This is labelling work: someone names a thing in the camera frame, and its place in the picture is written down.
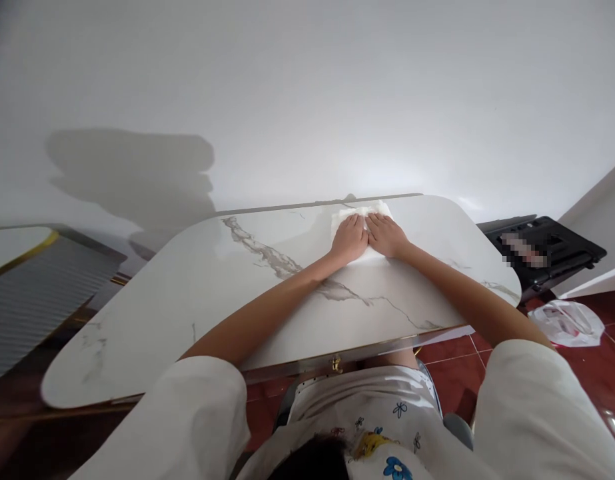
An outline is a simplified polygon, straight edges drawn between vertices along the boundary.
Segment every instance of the plastic bag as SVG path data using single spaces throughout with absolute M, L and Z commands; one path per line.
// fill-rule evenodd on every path
M 605 331 L 597 314 L 577 302 L 552 300 L 528 316 L 552 343 L 563 347 L 595 347 Z

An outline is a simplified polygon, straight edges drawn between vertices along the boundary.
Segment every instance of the gold latch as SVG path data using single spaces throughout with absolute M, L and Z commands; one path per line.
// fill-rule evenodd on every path
M 340 365 L 339 358 L 335 358 L 332 360 L 332 370 L 335 371 L 336 373 L 342 373 L 342 369 L 338 368 L 339 365 Z

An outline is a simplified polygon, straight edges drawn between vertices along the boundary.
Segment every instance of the white sleeve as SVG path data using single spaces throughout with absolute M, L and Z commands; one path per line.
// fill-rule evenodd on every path
M 249 441 L 246 402 L 230 363 L 180 360 L 72 479 L 225 480 Z
M 525 340 L 492 352 L 474 453 L 505 479 L 615 479 L 615 440 L 569 364 Z

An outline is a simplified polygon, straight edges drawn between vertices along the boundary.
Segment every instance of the hand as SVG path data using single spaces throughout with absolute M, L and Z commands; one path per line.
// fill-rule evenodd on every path
M 390 217 L 370 213 L 367 217 L 369 245 L 385 257 L 397 257 L 403 247 L 410 245 L 405 232 Z
M 345 266 L 356 260 L 367 248 L 367 230 L 363 228 L 364 218 L 350 215 L 338 226 L 329 255 Z

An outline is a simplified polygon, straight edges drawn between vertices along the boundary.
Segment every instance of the gray marble vein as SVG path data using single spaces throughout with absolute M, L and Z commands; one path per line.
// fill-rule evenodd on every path
M 96 352 L 93 355 L 93 361 L 90 369 L 81 380 L 81 383 L 87 383 L 91 380 L 98 379 L 103 371 L 103 361 L 105 360 L 105 350 L 107 349 L 107 338 L 102 336 L 103 321 L 105 316 L 98 320 L 92 320 L 83 326 L 83 342 L 81 350 L 95 347 Z
M 440 327 L 439 325 L 435 325 L 434 323 L 431 323 L 429 320 L 425 320 L 425 323 L 423 326 L 417 325 L 416 323 L 412 322 L 412 319 L 409 318 L 409 315 L 407 315 L 403 310 L 399 309 L 396 305 L 394 305 L 392 303 L 392 301 L 387 298 L 387 297 L 372 297 L 370 298 L 370 300 L 385 300 L 387 303 L 389 303 L 393 308 L 395 308 L 396 310 L 398 310 L 399 312 L 401 312 L 405 318 L 407 319 L 407 321 L 409 323 L 411 323 L 412 325 L 414 325 L 416 328 L 419 328 L 421 330 L 437 330 L 440 329 L 442 327 Z
M 241 245 L 243 245 L 245 249 L 247 249 L 251 253 L 254 253 L 255 255 L 260 255 L 261 258 L 259 261 L 266 263 L 274 271 L 274 274 L 279 279 L 286 280 L 298 273 L 299 271 L 303 270 L 303 267 L 301 267 L 298 263 L 296 263 L 284 253 L 280 253 L 276 249 L 273 249 L 272 247 L 269 247 L 268 245 L 265 245 L 264 243 L 255 240 L 251 233 L 248 233 L 241 228 L 236 217 L 229 217 L 223 219 L 222 222 L 225 224 L 226 227 L 231 230 L 232 240 L 236 243 L 240 243 Z M 257 267 L 263 266 L 258 263 L 253 263 L 253 265 L 256 265 Z M 358 293 L 355 293 L 354 291 L 343 285 L 341 282 L 332 279 L 327 279 L 323 281 L 316 289 L 316 293 L 322 295 L 328 300 L 334 301 L 360 300 L 367 307 L 373 307 L 375 301 L 383 300 L 389 303 L 392 308 L 401 312 L 405 316 L 407 321 L 418 329 L 433 330 L 440 328 L 438 325 L 435 325 L 429 321 L 425 321 L 425 324 L 423 326 L 417 325 L 403 310 L 399 309 L 388 298 L 373 297 L 367 299 L 361 297 Z
M 498 290 L 499 292 L 504 293 L 508 297 L 513 298 L 516 302 L 520 301 L 520 296 L 517 295 L 516 293 L 512 292 L 509 288 L 505 287 L 504 285 L 501 285 L 501 284 L 496 283 L 496 282 L 490 282 L 490 281 L 487 281 L 487 280 L 483 280 L 483 281 L 481 281 L 479 283 L 481 285 L 483 285 L 484 287 L 489 288 L 490 290 Z

